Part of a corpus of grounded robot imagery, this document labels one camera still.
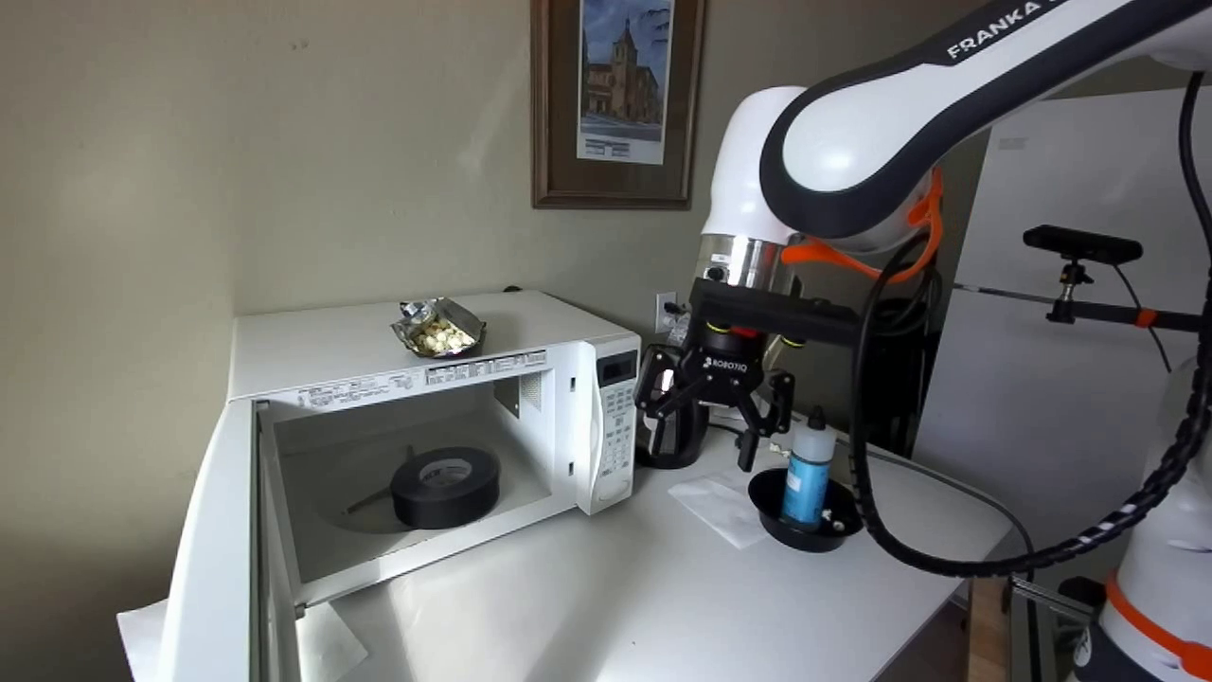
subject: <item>gray wall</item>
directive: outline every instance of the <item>gray wall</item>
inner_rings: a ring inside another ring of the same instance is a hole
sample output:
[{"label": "gray wall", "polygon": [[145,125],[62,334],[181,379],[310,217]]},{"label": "gray wall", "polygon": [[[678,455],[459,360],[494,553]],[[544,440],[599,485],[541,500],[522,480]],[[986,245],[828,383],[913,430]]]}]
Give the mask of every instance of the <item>gray wall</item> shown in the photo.
[{"label": "gray wall", "polygon": [[[729,109],[972,0],[716,0]],[[169,572],[235,310],[533,286],[649,325],[690,211],[531,209],[525,0],[0,5],[0,678],[118,678]]]}]

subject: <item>microwave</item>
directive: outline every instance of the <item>microwave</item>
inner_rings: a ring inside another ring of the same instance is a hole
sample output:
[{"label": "microwave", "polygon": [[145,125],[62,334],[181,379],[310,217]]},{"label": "microwave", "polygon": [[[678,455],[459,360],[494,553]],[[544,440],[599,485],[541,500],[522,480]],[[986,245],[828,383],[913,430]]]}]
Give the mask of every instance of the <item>microwave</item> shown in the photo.
[{"label": "microwave", "polygon": [[[541,293],[450,301],[486,322],[474,358],[414,358],[397,302],[240,317],[159,678],[298,678],[310,605],[632,495],[639,339]],[[417,461],[441,461],[431,480],[494,471],[494,500],[402,522],[393,485]]]}]

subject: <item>painting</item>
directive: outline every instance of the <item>painting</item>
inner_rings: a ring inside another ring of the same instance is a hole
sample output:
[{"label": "painting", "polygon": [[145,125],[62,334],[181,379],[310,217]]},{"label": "painting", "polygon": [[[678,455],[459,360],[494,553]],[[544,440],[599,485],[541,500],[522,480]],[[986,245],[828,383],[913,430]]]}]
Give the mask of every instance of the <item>painting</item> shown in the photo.
[{"label": "painting", "polygon": [[686,209],[705,0],[533,0],[533,206]]}]

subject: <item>framed picture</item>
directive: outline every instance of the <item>framed picture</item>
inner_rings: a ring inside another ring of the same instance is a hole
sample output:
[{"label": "framed picture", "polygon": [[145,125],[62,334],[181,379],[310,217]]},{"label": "framed picture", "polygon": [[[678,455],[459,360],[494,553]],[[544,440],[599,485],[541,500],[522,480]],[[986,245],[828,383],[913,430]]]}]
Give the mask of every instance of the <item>framed picture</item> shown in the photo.
[{"label": "framed picture", "polygon": [[690,206],[705,17],[705,0],[533,0],[533,206]]}]

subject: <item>crumpled foil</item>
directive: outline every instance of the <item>crumpled foil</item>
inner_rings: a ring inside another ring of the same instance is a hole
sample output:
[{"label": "crumpled foil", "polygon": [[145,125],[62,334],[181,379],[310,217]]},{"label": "crumpled foil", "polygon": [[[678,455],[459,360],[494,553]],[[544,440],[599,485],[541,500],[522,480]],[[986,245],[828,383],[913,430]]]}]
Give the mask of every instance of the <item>crumpled foil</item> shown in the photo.
[{"label": "crumpled foil", "polygon": [[402,317],[392,325],[414,358],[471,358],[486,341],[486,322],[455,301],[402,301]]}]

